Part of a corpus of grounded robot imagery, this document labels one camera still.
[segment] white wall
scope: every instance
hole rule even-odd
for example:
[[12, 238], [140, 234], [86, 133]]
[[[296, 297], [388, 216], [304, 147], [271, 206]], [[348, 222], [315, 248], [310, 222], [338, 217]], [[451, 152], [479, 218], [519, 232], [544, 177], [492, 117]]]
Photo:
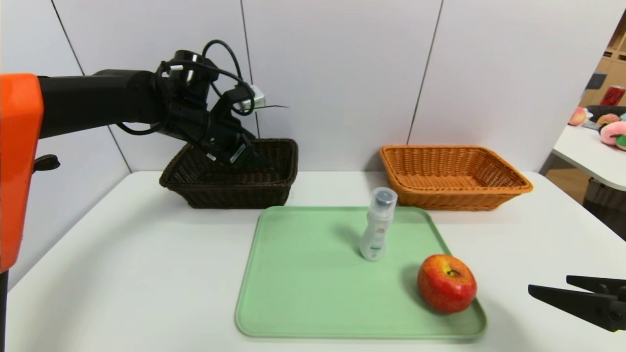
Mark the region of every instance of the white wall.
[[262, 138], [300, 146], [300, 170], [380, 169], [405, 144], [440, 0], [244, 0]]
[[[155, 71], [178, 49], [201, 53], [211, 39], [222, 39], [237, 55], [244, 80], [250, 81], [244, 23], [239, 1], [234, 0], [55, 0], [59, 16], [85, 74], [116, 68]], [[235, 72], [228, 53], [211, 47], [209, 57], [225, 70]], [[217, 81], [224, 91], [234, 81]], [[209, 101], [215, 102], [215, 96]], [[253, 115], [241, 118], [243, 126], [257, 134]], [[145, 129], [140, 124], [129, 124]], [[132, 171], [163, 170], [184, 142], [154, 133], [129, 135], [111, 127]]]
[[[81, 74], [49, 0], [2, 0], [0, 26], [3, 73]], [[129, 174], [106, 127], [40, 140], [36, 156], [45, 154], [57, 155], [61, 166], [33, 175], [24, 239], [9, 287]]]
[[623, 0], [445, 0], [410, 143], [477, 144], [539, 171]]

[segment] floor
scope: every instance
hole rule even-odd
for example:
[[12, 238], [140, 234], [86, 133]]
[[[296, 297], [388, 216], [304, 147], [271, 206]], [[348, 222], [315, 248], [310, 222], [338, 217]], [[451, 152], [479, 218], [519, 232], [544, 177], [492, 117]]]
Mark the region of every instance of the floor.
[[590, 176], [577, 168], [553, 168], [546, 178], [578, 203], [583, 204]]

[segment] bottle cap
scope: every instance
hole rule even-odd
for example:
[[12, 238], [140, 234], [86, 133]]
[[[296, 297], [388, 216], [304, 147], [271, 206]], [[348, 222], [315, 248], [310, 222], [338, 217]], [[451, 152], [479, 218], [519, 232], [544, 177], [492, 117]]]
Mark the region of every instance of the bottle cap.
[[393, 189], [378, 187], [372, 192], [369, 211], [378, 217], [393, 217], [396, 202], [398, 202], [398, 194]]

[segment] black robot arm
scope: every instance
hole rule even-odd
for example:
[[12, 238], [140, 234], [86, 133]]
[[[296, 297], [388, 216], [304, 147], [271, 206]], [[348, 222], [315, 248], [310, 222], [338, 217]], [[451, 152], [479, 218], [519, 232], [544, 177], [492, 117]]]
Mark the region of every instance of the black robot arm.
[[[220, 94], [208, 110], [210, 87], [220, 75], [233, 78], [234, 89]], [[44, 101], [40, 138], [116, 124], [133, 135], [160, 132], [203, 150], [208, 158], [233, 167], [258, 163], [250, 141], [255, 136], [232, 115], [233, 104], [249, 100], [254, 91], [241, 79], [217, 68], [208, 58], [179, 50], [156, 72], [104, 70], [91, 76], [39, 77]], [[150, 124], [143, 131], [124, 122]]]

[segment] white table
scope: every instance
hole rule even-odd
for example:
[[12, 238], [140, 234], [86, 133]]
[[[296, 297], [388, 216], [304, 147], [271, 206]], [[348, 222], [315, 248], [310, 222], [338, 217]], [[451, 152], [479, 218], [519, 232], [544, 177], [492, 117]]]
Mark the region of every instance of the white table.
[[[528, 284], [567, 274], [626, 278], [626, 242], [536, 173], [535, 190], [492, 212], [431, 212], [472, 268], [488, 317], [472, 342], [253, 339], [235, 305], [259, 210], [195, 210], [128, 176], [8, 297], [7, 351], [621, 351], [609, 333], [537, 301]], [[382, 173], [301, 172], [289, 205], [368, 205]]]
[[626, 152], [600, 142], [597, 131], [566, 126], [552, 152], [599, 182], [626, 190]]

